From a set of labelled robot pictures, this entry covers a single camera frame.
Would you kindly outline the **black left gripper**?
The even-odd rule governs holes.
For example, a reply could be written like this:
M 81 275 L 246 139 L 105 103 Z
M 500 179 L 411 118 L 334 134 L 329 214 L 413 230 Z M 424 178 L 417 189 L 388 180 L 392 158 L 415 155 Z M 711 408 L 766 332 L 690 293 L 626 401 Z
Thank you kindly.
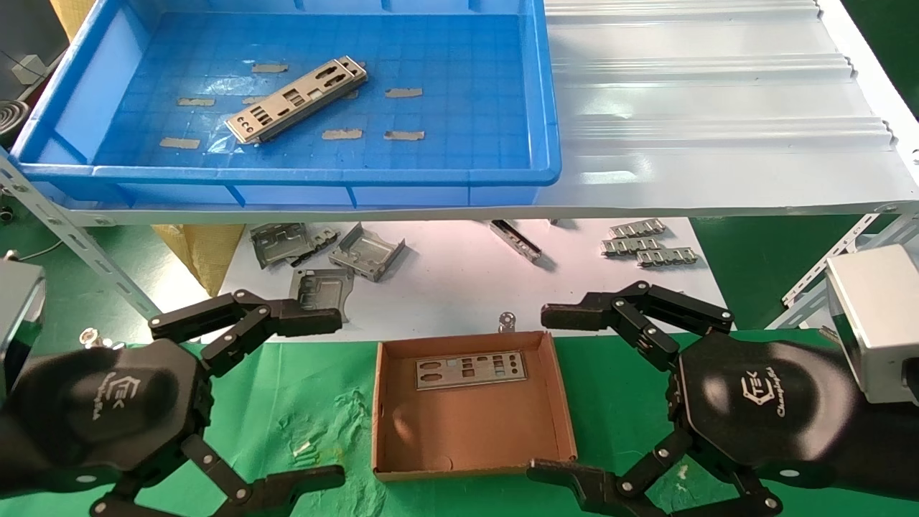
M 289 516 L 345 484 L 341 465 L 244 482 L 201 437 L 213 404 L 209 373 L 169 340 L 29 359 L 2 405 L 2 496 L 115 483 L 91 516 L 174 516 L 135 498 L 190 460 L 226 494 L 213 516 Z

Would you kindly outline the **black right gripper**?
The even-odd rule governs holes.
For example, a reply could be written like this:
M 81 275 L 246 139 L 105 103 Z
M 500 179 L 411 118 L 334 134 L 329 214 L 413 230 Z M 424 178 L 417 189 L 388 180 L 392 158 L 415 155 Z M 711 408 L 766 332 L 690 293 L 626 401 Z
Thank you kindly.
M 705 337 L 679 355 L 656 322 Z M 546 304 L 541 324 L 610 328 L 660 372 L 675 370 L 676 418 L 693 433 L 674 429 L 621 477 L 577 462 L 531 460 L 528 479 L 568 488 L 585 513 L 666 516 L 646 492 L 696 445 L 696 461 L 717 478 L 731 474 L 738 496 L 675 516 L 777 516 L 783 503 L 759 478 L 917 498 L 917 406 L 870 403 L 840 350 L 736 340 L 725 335 L 733 324 L 728 309 L 646 281 L 587 292 L 577 304 Z

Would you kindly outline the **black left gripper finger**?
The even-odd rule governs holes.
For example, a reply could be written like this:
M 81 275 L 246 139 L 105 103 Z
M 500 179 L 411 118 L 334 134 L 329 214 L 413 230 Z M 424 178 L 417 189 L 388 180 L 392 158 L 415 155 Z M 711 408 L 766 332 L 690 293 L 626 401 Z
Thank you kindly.
M 153 338 L 174 343 L 223 332 L 201 350 L 200 357 L 211 376 L 221 377 L 272 336 L 318 336 L 341 330 L 342 314 L 338 308 L 305 309 L 295 299 L 263 299 L 239 290 L 155 315 L 149 328 Z

